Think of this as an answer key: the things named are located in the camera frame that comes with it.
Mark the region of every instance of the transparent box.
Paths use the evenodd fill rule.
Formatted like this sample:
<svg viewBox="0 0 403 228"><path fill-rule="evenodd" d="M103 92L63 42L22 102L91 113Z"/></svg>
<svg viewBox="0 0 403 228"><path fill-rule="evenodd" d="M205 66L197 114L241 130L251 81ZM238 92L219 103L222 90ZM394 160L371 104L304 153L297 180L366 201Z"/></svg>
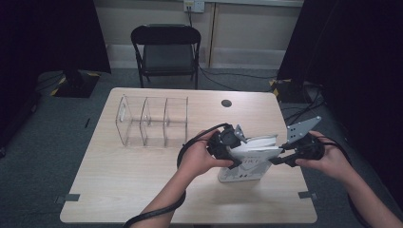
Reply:
<svg viewBox="0 0 403 228"><path fill-rule="evenodd" d="M182 147L187 141L186 98L123 96L116 126L125 146Z"/></svg>

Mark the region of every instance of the chair backrest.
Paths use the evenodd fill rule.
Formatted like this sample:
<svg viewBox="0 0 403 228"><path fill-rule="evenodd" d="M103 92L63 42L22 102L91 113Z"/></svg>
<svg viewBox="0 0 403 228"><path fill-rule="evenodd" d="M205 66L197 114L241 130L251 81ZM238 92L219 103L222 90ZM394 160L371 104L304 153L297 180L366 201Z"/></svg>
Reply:
<svg viewBox="0 0 403 228"><path fill-rule="evenodd" d="M144 25L131 32L133 45L199 45L201 39L195 28L186 25Z"/></svg>

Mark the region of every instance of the gray carpet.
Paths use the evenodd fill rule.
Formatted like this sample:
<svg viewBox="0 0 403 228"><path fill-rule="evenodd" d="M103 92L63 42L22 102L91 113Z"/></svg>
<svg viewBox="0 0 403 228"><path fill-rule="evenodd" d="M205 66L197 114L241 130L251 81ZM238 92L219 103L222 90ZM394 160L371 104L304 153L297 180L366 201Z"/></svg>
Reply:
<svg viewBox="0 0 403 228"><path fill-rule="evenodd" d="M268 92L269 81L277 73L275 70L252 69L208 71L247 74L264 79L206 73L207 78L201 72L199 89ZM116 224L64 224L59 219L63 204L55 203L55 200L67 194L74 181L109 91L118 86L139 87L137 73L135 69L113 69L112 74L103 74L91 97L87 99L49 96L55 87L53 82L59 79L58 74L59 72L48 72L41 75L40 82L48 80L38 85L43 96L37 110L13 137L7 147L7 156L0 160L0 227L121 227ZM193 89L193 82L189 79L190 77L152 78L152 83L145 83L145 86ZM310 93L314 97L316 90L312 88ZM306 106L307 104L280 104L284 118ZM298 120L307 120L317 115L322 116L323 120L315 130L334 138L344 146L358 173L387 206L403 219L401 211L371 166L344 141L341 124L326 105L308 111ZM362 227L352 213L346 193L338 182L315 170L303 169L303 174L309 190L318 195L318 199L314 201L318 217L316 223L225 227Z"/></svg>

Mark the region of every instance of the light wood table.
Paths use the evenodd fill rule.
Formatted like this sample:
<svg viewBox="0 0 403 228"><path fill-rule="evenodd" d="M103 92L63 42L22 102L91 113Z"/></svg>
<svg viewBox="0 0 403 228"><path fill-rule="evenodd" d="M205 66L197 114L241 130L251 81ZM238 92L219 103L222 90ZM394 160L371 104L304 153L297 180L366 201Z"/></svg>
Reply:
<svg viewBox="0 0 403 228"><path fill-rule="evenodd" d="M141 97L188 97L189 139L214 125L240 124L246 137L278 134L286 126L276 97L270 93L114 88L95 128L61 221L67 223L124 223L138 215L176 171L180 148L124 147L115 124L123 94ZM232 106L224 107L222 100ZM300 199L307 186L299 167L278 165L261 180L220 183L219 168L197 177L187 189L184 204L172 223L245 224L313 223L312 200Z"/></svg>

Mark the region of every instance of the wall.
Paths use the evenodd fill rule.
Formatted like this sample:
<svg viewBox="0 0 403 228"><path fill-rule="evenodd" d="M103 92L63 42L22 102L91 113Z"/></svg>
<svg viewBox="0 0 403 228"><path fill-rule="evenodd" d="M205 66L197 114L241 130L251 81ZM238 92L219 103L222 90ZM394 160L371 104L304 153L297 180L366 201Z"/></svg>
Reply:
<svg viewBox="0 0 403 228"><path fill-rule="evenodd" d="M182 1L94 0L111 67L135 67L130 32L143 24L189 24ZM201 33L201 64L279 68L300 7L205 3L192 13Z"/></svg>

